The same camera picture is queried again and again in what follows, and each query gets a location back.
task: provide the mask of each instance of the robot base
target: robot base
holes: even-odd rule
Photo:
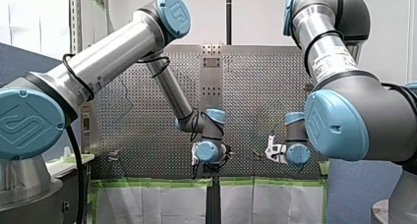
[[[65,205],[60,190],[63,184],[52,180],[50,189],[39,196],[0,206],[2,224],[61,224],[64,220]]]
[[[417,223],[417,176],[402,170],[401,177],[389,200],[382,200],[372,208],[372,224]]]

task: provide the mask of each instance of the white wall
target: white wall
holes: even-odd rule
[[[0,42],[61,59],[70,52],[69,0],[0,0]]]
[[[152,0],[108,0],[114,29],[132,20],[132,13]],[[226,0],[185,0],[192,19],[191,32],[175,43],[218,43],[226,38]]]

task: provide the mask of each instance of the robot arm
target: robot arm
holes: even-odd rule
[[[0,214],[5,213],[3,205],[25,203],[45,191],[60,189],[59,181],[51,181],[40,154],[78,118],[83,103],[93,100],[139,59],[147,63],[179,128],[202,134],[199,159],[208,163],[225,159],[224,112],[193,110],[169,67],[169,58],[160,57],[167,44],[189,30],[190,14],[182,0],[154,0],[136,11],[131,23],[51,71],[29,73],[1,88]]]
[[[385,89],[352,57],[369,31],[363,0],[288,0],[284,33],[301,47],[315,85],[305,107],[307,134],[330,158],[414,162],[412,95]]]
[[[210,145],[214,144],[218,149],[218,154],[223,154],[225,151],[221,150],[220,142],[223,136],[224,113],[214,110],[203,114],[194,112],[169,67],[169,59],[160,57],[167,44],[183,37],[189,30],[190,14],[182,0],[155,0],[136,11],[131,23],[75,55],[67,63],[45,74],[29,73],[26,77],[6,85],[3,90],[25,88],[43,92],[46,94],[43,95],[46,103],[49,100],[53,102],[53,106],[59,106],[53,111],[56,115],[48,117],[54,117],[55,121],[59,121],[62,109],[62,114],[65,116],[65,122],[62,123],[65,123],[66,127],[78,118],[79,107],[83,103],[92,100],[103,87],[138,59],[142,59],[142,62],[147,63],[174,115],[178,118],[180,128],[185,132],[203,134],[203,137],[210,140]],[[199,125],[195,127],[191,122],[191,119],[196,119],[194,116],[201,118],[198,120]],[[62,131],[63,128],[53,128],[49,133]],[[22,159],[39,155],[53,145],[56,138],[53,137],[42,145],[34,146],[35,149],[27,146],[26,151],[18,150],[14,146],[13,151],[8,152],[8,157],[0,156],[0,159],[12,159],[16,156]]]

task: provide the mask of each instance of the wire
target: wire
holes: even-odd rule
[[[130,111],[132,111],[134,103],[132,102],[132,100],[129,99],[129,90],[128,87],[125,85],[123,80],[120,80],[120,83],[122,84],[122,86],[125,88],[125,98],[126,100],[129,101],[129,109],[126,111],[126,113],[122,114],[120,117],[118,117],[116,119],[116,121],[114,121],[115,123],[118,123],[122,118],[126,117],[126,115],[128,115],[130,113]]]
[[[193,142],[198,133],[197,133],[197,127],[199,126],[199,110],[197,108],[193,108],[193,112],[197,111],[197,113],[194,115],[194,117],[191,119],[191,134],[190,134],[190,142]]]
[[[72,58],[74,56],[75,56],[74,54],[64,54],[64,56],[62,57],[62,63],[64,64],[65,68],[67,68],[68,73],[70,73],[70,75],[73,76],[73,78],[76,79],[77,82],[79,82],[79,84],[82,85],[84,89],[88,92],[88,95],[89,95],[88,101],[94,100],[94,91],[92,91],[92,89],[82,79],[80,79],[76,75],[76,73],[74,73],[73,69],[68,65],[68,62],[67,62],[68,57]]]
[[[193,165],[193,176],[191,177],[191,179],[194,180],[197,178],[197,173],[199,172],[200,164],[201,164],[201,161]]]
[[[67,130],[68,138],[70,139],[70,142],[71,142],[71,147],[73,148],[74,155],[76,157],[76,165],[77,165],[77,172],[78,172],[78,189],[79,189],[77,224],[82,224],[83,217],[84,217],[84,210],[85,210],[85,200],[86,200],[83,160],[81,157],[81,152],[77,143],[76,136],[74,135],[73,128],[70,125],[67,127],[66,130]]]
[[[154,59],[151,59],[151,60],[137,61],[136,63],[137,64],[147,64],[147,63],[152,63],[152,62],[155,62],[155,61],[158,61],[158,60],[165,60],[165,63],[163,64],[163,66],[159,70],[159,72],[157,72],[156,74],[154,74],[152,76],[152,78],[154,79],[154,78],[158,77],[160,74],[162,74],[163,71],[165,71],[166,68],[168,68],[169,64],[171,63],[171,60],[169,60],[168,56],[157,57],[157,58],[154,58]]]
[[[287,171],[285,171],[285,174],[290,177],[290,178],[294,178],[297,177],[298,175],[301,174],[301,172],[304,170],[304,165],[300,167],[300,169],[298,169],[298,171],[295,174],[289,174]]]
[[[404,87],[404,86],[400,86],[397,84],[387,84],[387,83],[382,83],[382,85],[385,87],[389,87],[389,89],[391,90],[396,90],[400,94],[402,94],[402,96],[404,96],[405,99],[410,104],[417,120],[417,96],[409,88]]]

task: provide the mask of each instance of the metal pegboard panel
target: metal pegboard panel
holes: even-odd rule
[[[201,46],[165,50],[190,104],[201,102]],[[135,65],[98,95],[95,116],[99,156],[95,178],[191,176],[189,135],[174,115],[145,65]],[[113,159],[109,154],[117,153]]]
[[[301,54],[293,47],[221,46],[220,80],[204,80],[207,53],[202,46],[166,48],[171,68],[190,103],[203,107],[203,84],[220,83],[220,105],[227,113],[224,141],[236,152],[222,176],[288,177],[298,168],[252,161],[264,153],[275,124],[276,142],[284,139],[284,115],[302,110],[308,77]],[[174,116],[143,65],[130,68],[97,96],[93,114],[100,153],[93,166],[97,179],[114,177],[191,177],[189,135],[174,128]],[[313,151],[311,165],[299,178],[320,177]]]
[[[223,46],[223,110],[227,112],[224,141],[236,158],[224,166],[229,176],[320,177],[319,161],[325,160],[312,149],[312,160],[300,168],[272,161],[249,159],[252,151],[264,154],[268,135],[275,125],[275,143],[285,138],[284,116],[303,111],[309,78],[303,56],[296,47]]]

